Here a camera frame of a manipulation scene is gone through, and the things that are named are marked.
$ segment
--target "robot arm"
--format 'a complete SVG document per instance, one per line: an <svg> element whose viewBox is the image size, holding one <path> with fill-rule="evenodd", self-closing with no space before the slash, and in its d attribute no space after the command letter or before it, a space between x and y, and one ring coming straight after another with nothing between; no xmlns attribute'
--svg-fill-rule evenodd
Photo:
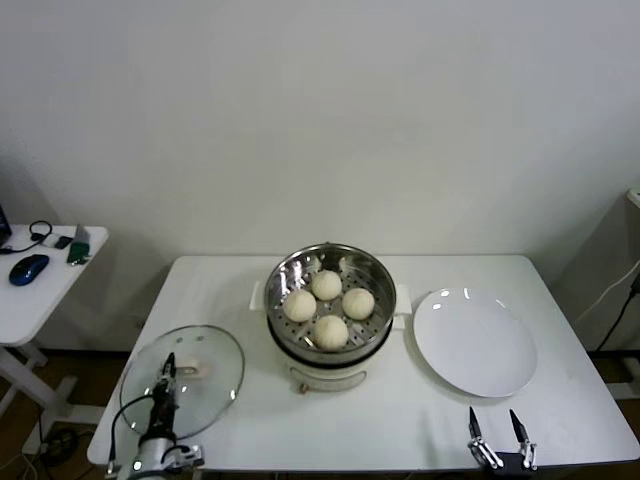
<svg viewBox="0 0 640 480"><path fill-rule="evenodd" d="M176 362L169 354L162 372L153 387L153 407L149 414L149 428L140 437L138 454L129 465L119 468L110 458L105 478L118 480L163 479L178 474L184 469L193 469L204 464L200 445L179 445L173 432L173 421L177 409L175 403ZM115 446L109 455L115 457Z"/></svg>

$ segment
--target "white wall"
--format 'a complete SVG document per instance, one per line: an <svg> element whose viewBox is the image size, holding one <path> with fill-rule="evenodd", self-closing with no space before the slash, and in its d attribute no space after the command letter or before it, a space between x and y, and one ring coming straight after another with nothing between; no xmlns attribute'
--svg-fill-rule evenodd
<svg viewBox="0 0 640 480"><path fill-rule="evenodd" d="M554 280L640 181L639 15L634 0L2 2L0 200L112 233L41 339L132 345L186 253L519 252Z"/></svg>

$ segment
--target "white plate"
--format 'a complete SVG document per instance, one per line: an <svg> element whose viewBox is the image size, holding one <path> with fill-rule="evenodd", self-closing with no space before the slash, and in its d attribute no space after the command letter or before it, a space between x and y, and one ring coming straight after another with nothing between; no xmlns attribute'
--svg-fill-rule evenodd
<svg viewBox="0 0 640 480"><path fill-rule="evenodd" d="M438 375L474 395L513 395L536 370L538 354L529 331L500 299L481 290L431 293L416 311L414 334Z"/></svg>

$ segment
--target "laptop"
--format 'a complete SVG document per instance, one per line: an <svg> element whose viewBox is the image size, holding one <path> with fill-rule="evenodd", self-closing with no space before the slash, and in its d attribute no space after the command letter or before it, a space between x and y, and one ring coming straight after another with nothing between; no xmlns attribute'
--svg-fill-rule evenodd
<svg viewBox="0 0 640 480"><path fill-rule="evenodd" d="M11 227L7 217L4 216L2 205L0 205L0 246L11 236Z"/></svg>

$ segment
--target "black cable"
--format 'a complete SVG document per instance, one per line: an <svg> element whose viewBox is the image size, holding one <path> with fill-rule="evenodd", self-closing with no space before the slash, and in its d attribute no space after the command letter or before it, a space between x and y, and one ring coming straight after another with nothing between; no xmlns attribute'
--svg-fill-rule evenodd
<svg viewBox="0 0 640 480"><path fill-rule="evenodd" d="M598 348L596 348L596 352L599 352L600 349L604 347L604 344L607 343L607 340L609 340L609 337L611 336L613 331L616 329L616 327L622 320L622 317L624 316L624 312L627 310L627 306L629 305L629 303L631 303L631 300L633 300L633 297L635 296L636 296L636 292L634 290L631 290L631 292L629 292L629 297L627 297L627 301L624 302L624 305L622 306L622 310L620 310L620 314L618 315L618 319L616 320L616 323L614 323L613 326L609 329L609 331L607 332L607 335L604 337L604 340L600 342L600 345L598 345Z"/></svg>
<svg viewBox="0 0 640 480"><path fill-rule="evenodd" d="M0 248L0 255L10 255L12 253L22 253L22 252L26 252L27 250L31 250L33 247L37 247L42 242L44 242L47 239L47 237L53 233L53 225L51 225L46 220L36 220L31 225L29 225L29 233L31 233L31 235L37 233L33 231L33 227L35 227L36 225L45 225L47 227L47 232L38 233L38 235L42 235L42 236L38 240L36 240L34 243L29 245L28 247L20 248L18 250L15 250L11 246Z"/></svg>
<svg viewBox="0 0 640 480"><path fill-rule="evenodd" d="M191 450L190 447L186 446L186 445L174 445L172 447L167 448L164 453L162 454L162 458L160 459L160 463L164 463L164 459L166 458L166 456L174 451L174 450L180 450L182 453L187 453Z"/></svg>
<svg viewBox="0 0 640 480"><path fill-rule="evenodd" d="M134 398L129 403L124 404L120 410L118 410L115 417L113 417L113 421L111 422L111 448L109 449L109 462L113 462L116 459L116 422L118 421L118 417L131 405L134 405L146 398L153 398L153 396L142 395L141 397Z"/></svg>
<svg viewBox="0 0 640 480"><path fill-rule="evenodd" d="M40 407L38 407L38 436L40 438L40 445L42 445L44 443L44 439L42 437L42 409ZM33 458L31 461L31 463L34 464L36 460L40 460L40 463L42 464L42 469L44 470L44 473L49 480L56 480L55 477L49 471L49 467L62 465L77 450L78 439L80 437L93 436L93 434L90 434L89 432L77 434L74 430L71 430L71 429L61 429L61 430L57 430L53 435L51 435L49 437L49 441L51 442L51 439L55 438L56 436L62 437L62 439L57 443L57 445L61 449L60 453L58 455L52 456L50 455L51 450L48 449L46 452L41 452L38 456ZM82 472L73 480L82 480L84 477L89 475L95 468L96 468L95 465L91 465L87 470Z"/></svg>

